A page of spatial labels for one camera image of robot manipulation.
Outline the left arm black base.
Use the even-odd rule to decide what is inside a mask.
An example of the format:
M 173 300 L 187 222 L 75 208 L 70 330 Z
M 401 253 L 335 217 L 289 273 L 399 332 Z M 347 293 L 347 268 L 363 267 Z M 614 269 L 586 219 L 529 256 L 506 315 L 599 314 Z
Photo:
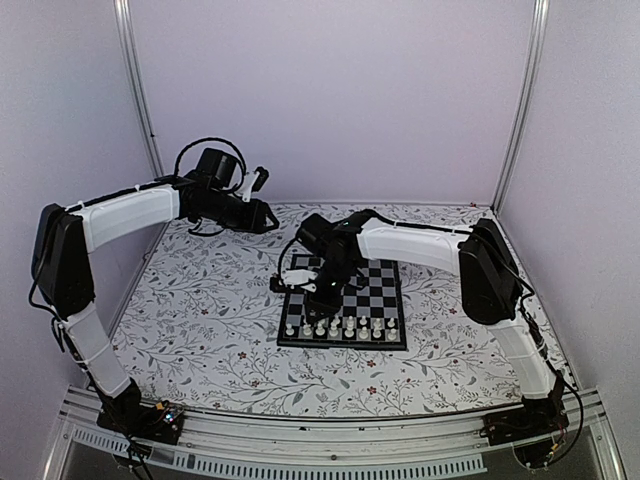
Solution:
M 182 405 L 160 400 L 151 406 L 141 403 L 141 392 L 132 382 L 115 398 L 97 390 L 101 412 L 97 425 L 101 428 L 168 445 L 177 445 L 184 425 Z

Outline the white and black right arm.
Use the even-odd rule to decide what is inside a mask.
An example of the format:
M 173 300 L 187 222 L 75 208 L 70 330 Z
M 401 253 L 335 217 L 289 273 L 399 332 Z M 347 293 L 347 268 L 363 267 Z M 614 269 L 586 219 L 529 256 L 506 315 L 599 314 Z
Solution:
M 464 228 L 422 225 L 366 209 L 335 222 L 313 214 L 298 227 L 296 238 L 322 261 L 305 300 L 313 319 L 339 310 L 344 286 L 369 260 L 423 265 L 458 276 L 464 313 L 496 338 L 519 381 L 524 407 L 517 427 L 537 436 L 554 422 L 565 384 L 527 317 L 525 297 L 532 290 L 494 221 L 481 219 Z

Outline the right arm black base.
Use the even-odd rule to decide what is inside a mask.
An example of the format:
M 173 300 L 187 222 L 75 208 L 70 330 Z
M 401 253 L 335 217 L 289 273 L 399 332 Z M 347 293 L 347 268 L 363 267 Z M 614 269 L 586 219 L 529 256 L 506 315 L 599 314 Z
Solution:
M 480 437 L 490 446 L 526 441 L 516 446 L 516 460 L 528 469 L 547 467 L 567 438 L 568 417 L 562 401 L 563 388 L 543 399 L 522 399 L 522 406 L 482 418 Z

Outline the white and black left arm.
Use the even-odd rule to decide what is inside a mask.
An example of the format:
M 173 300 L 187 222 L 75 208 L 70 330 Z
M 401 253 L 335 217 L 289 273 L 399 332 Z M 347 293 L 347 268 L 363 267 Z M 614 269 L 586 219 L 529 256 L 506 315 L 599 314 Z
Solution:
M 240 152 L 205 149 L 196 167 L 65 206 L 51 203 L 39 218 L 30 305 L 49 314 L 59 349 L 67 351 L 94 388 L 110 400 L 111 419 L 128 434 L 148 426 L 148 412 L 128 393 L 138 389 L 115 353 L 102 317 L 98 259 L 141 232 L 178 220 L 202 220 L 224 231 L 268 233 L 279 226 L 258 198 L 270 176 L 248 170 Z

